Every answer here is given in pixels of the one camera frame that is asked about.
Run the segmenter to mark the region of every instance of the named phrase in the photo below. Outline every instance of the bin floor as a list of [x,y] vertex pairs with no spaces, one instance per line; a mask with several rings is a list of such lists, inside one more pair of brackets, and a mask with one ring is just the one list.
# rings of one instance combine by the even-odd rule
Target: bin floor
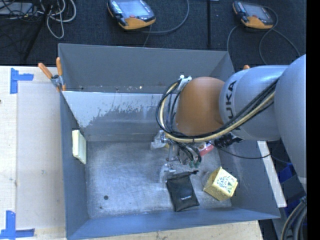
[[[160,172],[168,163],[169,150],[151,150],[150,142],[87,143],[85,177],[87,207],[91,218],[173,211],[166,184]],[[170,162],[176,173],[193,171],[179,161]],[[199,172],[190,176],[200,206],[192,209],[225,208],[230,199],[218,201],[203,191],[203,176],[221,165],[214,148],[202,158]]]

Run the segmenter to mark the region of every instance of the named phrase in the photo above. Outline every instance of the yellow sponge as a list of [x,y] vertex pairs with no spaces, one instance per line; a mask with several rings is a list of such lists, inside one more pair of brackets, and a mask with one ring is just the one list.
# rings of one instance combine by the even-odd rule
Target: yellow sponge
[[233,196],[237,185],[237,179],[220,166],[210,174],[203,191],[222,201]]
[[87,162],[87,141],[79,130],[72,131],[72,154],[82,163]]

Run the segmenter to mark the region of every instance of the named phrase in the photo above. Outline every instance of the cable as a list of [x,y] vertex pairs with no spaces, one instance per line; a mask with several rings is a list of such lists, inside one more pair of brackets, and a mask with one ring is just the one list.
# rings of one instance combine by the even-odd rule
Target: cable
[[[64,24],[63,23],[68,23],[68,22],[71,22],[75,19],[76,15],[77,15],[77,8],[76,8],[76,4],[73,0],[68,0],[71,5],[72,5],[72,9],[73,9],[73,14],[70,18],[68,19],[63,19],[63,13],[64,11],[66,10],[66,7],[67,7],[67,4],[66,4],[66,1],[65,0],[61,0],[62,1],[62,7],[60,6],[60,2],[59,0],[56,0],[56,3],[57,3],[57,11],[54,11],[54,7],[51,6],[51,9],[50,9],[50,12],[49,12],[49,15],[47,16],[46,18],[46,26],[48,28],[48,30],[50,31],[50,33],[57,39],[62,39],[65,35],[65,30],[64,30]],[[43,5],[43,2],[42,0],[40,0],[40,6],[41,8],[43,9],[43,11],[38,11],[38,13],[40,14],[44,14],[45,12],[45,7]],[[49,24],[49,20],[53,20],[53,21],[56,21],[56,22],[59,22],[60,23],[60,26],[61,26],[61,36],[57,36],[53,30],[51,29],[50,27],[50,24]]]
[[[274,14],[276,20],[275,20],[274,25],[262,36],[262,38],[261,38],[260,41],[259,41],[258,51],[259,51],[259,56],[260,56],[261,60],[263,61],[263,63],[264,63],[265,65],[267,65],[267,62],[265,61],[265,59],[264,59],[264,57],[263,57],[263,55],[262,55],[262,52],[261,52],[261,46],[262,46],[263,40],[265,39],[265,37],[266,37],[271,31],[276,32],[277,34],[279,34],[280,36],[282,36],[284,39],[286,39],[286,40],[288,41],[288,43],[295,49],[296,53],[298,54],[298,57],[300,57],[301,55],[300,55],[300,52],[298,51],[297,47],[296,47],[285,35],[283,35],[283,34],[280,33],[278,30],[275,29],[275,27],[276,27],[277,24],[278,24],[278,15],[277,15],[277,13],[276,13],[273,9],[271,9],[270,7],[264,6],[264,8],[270,10],[270,11]],[[233,27],[232,30],[230,31],[229,35],[228,35],[227,42],[226,42],[226,50],[227,50],[228,53],[229,53],[229,42],[230,42],[231,35],[232,35],[232,33],[235,31],[235,29],[237,29],[239,26],[242,26],[242,24],[240,23],[239,25]]]
[[3,9],[3,8],[5,8],[5,7],[8,8],[8,6],[11,5],[11,4],[13,4],[15,1],[16,1],[16,0],[12,0],[12,1],[10,1],[9,3],[6,3],[6,2],[4,2],[4,0],[2,0],[3,6],[0,6],[0,10]]
[[299,232],[302,229],[302,226],[304,224],[305,218],[307,216],[307,206],[305,206],[300,213],[300,215],[297,217],[294,226],[293,226],[293,240],[299,239]]
[[[274,83],[272,83],[269,87],[267,87],[264,91],[272,91],[272,88],[275,87],[276,82],[278,80],[276,80]],[[164,115],[164,104],[168,98],[168,96],[174,91],[174,89],[177,87],[178,85],[178,81],[176,81],[175,83],[173,83],[168,90],[166,91],[166,93],[164,93],[162,99],[160,100],[158,107],[156,109],[156,120],[158,122],[158,124],[160,125],[160,127],[166,132],[166,135],[168,136],[169,139],[172,139],[174,141],[177,142],[187,142],[187,143],[194,143],[194,142],[204,142],[204,141],[209,141],[211,139],[215,139],[219,136],[224,135],[225,133],[228,133],[232,130],[234,130],[235,128],[239,127],[240,125],[244,124],[247,120],[249,120],[251,117],[253,117],[256,113],[258,113],[260,110],[262,110],[264,108],[264,106],[273,99],[275,92],[273,91],[271,94],[268,95],[268,97],[261,102],[259,105],[257,105],[256,108],[252,109],[249,113],[247,113],[245,116],[243,116],[240,120],[238,120],[237,122],[235,121],[235,118],[232,118],[232,123],[231,125],[229,125],[226,128],[220,128],[219,130],[215,131],[212,134],[209,135],[203,135],[203,136],[186,136],[182,133],[180,133],[180,135],[173,135],[172,132],[170,132],[168,130],[168,128],[166,127],[165,123],[164,123],[164,119],[163,119],[163,115]],[[260,93],[255,99],[260,99],[262,97],[262,95],[265,95],[266,93]]]
[[291,214],[289,215],[289,217],[285,221],[283,229],[282,229],[280,240],[285,240],[287,238],[291,224],[295,221],[295,219],[298,218],[300,213],[306,208],[307,208],[306,196],[304,196],[301,199],[301,202],[294,208],[294,210],[291,212]]
[[228,153],[228,154],[230,154],[230,155],[232,155],[232,156],[234,156],[234,157],[237,157],[237,158],[243,158],[243,159],[263,159],[263,158],[267,158],[267,157],[271,156],[270,153],[269,153],[269,154],[266,154],[266,155],[264,155],[264,156],[259,156],[259,157],[240,156],[240,155],[231,153],[231,152],[225,150],[224,148],[218,147],[218,146],[214,145],[214,144],[211,143],[211,142],[207,142],[207,143],[213,145],[213,146],[216,147],[218,150],[221,150],[221,151],[223,151],[223,152],[226,152],[226,153]]
[[186,3],[187,3],[187,11],[186,11],[186,15],[184,17],[184,19],[182,20],[182,22],[172,28],[172,29],[169,29],[169,30],[163,30],[163,31],[137,31],[138,33],[147,33],[147,34],[166,34],[166,33],[170,33],[170,32],[173,32],[175,30],[177,30],[178,28],[180,28],[187,20],[188,16],[189,16],[189,10],[190,10],[190,6],[189,6],[189,0],[186,0]]
[[300,55],[298,49],[295,47],[295,45],[294,45],[288,38],[286,38],[282,33],[280,33],[280,32],[277,31],[277,30],[274,30],[274,28],[275,28],[275,27],[277,26],[277,24],[278,24],[278,15],[276,14],[276,12],[275,12],[274,10],[272,10],[270,7],[267,7],[267,6],[264,6],[264,7],[265,7],[266,9],[270,10],[271,12],[273,12],[276,20],[275,20],[275,23],[274,23],[274,25],[272,26],[272,28],[270,28],[270,29],[263,35],[263,37],[261,38],[261,40],[260,40],[260,42],[259,42],[259,54],[260,54],[260,57],[261,57],[263,63],[267,65],[267,63],[266,63],[266,61],[265,61],[265,59],[263,58],[262,53],[261,53],[261,44],[262,44],[262,41],[264,40],[264,38],[267,36],[267,34],[269,34],[271,31],[275,31],[276,33],[280,34],[283,38],[285,38],[285,39],[293,46],[293,48],[294,48],[295,51],[297,52],[298,56],[300,57],[301,55]]

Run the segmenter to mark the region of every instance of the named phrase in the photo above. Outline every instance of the blue corner marker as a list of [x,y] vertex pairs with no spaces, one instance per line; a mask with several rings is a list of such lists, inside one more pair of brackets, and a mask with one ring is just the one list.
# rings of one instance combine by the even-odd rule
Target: blue corner marker
[[33,74],[19,74],[18,70],[11,68],[11,84],[10,94],[16,94],[18,92],[18,81],[32,81],[34,79]]
[[6,211],[5,229],[0,232],[0,239],[16,240],[16,238],[33,237],[35,229],[16,230],[16,214],[13,211]]

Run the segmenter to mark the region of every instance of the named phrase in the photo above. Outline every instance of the yellow box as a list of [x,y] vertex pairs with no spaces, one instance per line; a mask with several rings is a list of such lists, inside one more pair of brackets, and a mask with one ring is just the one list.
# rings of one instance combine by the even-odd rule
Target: yellow box
[[206,181],[203,191],[219,201],[233,196],[238,185],[237,178],[224,170],[221,166],[212,172]]

